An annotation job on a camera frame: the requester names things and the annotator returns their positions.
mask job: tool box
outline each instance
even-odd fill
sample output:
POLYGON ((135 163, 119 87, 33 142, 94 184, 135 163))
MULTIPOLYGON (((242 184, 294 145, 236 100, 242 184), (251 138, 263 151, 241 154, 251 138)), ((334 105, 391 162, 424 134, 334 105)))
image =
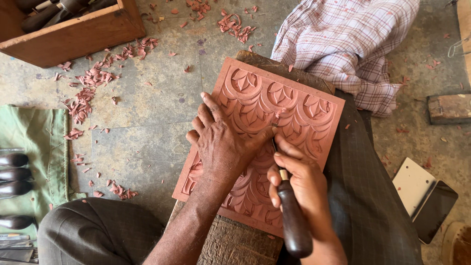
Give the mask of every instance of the tool box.
POLYGON ((0 51, 27 63, 49 68, 78 57, 144 37, 146 32, 135 0, 25 34, 27 14, 14 0, 0 0, 0 51))

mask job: plaid shirt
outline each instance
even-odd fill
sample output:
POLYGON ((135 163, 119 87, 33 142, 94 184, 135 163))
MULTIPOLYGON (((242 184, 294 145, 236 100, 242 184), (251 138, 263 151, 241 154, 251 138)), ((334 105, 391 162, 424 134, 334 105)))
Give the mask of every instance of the plaid shirt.
POLYGON ((302 0, 285 19, 271 58, 332 82, 358 108, 388 117, 400 84, 385 54, 406 37, 419 0, 302 0))

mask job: green cloth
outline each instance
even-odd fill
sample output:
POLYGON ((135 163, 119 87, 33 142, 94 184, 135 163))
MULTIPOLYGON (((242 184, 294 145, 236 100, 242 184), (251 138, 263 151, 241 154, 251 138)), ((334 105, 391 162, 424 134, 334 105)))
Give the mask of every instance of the green cloth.
MULTIPOLYGON (((38 223, 50 211, 69 201, 68 113, 66 109, 0 106, 0 149, 25 148, 27 167, 34 178, 33 190, 25 195, 0 199, 0 215, 35 216, 38 223)), ((0 233, 24 233, 36 238, 31 225, 23 230, 0 227, 0 233)))

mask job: pink stone slab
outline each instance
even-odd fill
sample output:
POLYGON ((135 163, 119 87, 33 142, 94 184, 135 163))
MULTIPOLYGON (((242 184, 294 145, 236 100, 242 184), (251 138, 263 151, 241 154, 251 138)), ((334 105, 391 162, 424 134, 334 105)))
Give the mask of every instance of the pink stone slab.
MULTIPOLYGON (((289 142, 324 169, 343 99, 229 57, 212 96, 241 137, 252 137, 277 123, 289 142)), ((218 214, 283 237, 281 211, 268 196, 267 170, 274 163, 273 153, 271 142, 267 143, 236 181, 218 214)), ((172 197, 186 201, 202 175, 203 165, 196 146, 192 146, 172 197)))

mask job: leg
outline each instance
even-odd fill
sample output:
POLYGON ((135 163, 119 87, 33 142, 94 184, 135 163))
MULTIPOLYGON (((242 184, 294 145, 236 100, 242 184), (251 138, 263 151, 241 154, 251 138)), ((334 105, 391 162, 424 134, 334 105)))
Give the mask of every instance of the leg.
POLYGON ((42 264, 141 264, 162 233, 148 211, 131 203, 86 198, 49 212, 41 222, 42 264))
POLYGON ((333 226, 349 264, 422 264, 417 232, 374 151, 353 96, 335 95, 346 102, 324 174, 333 226))

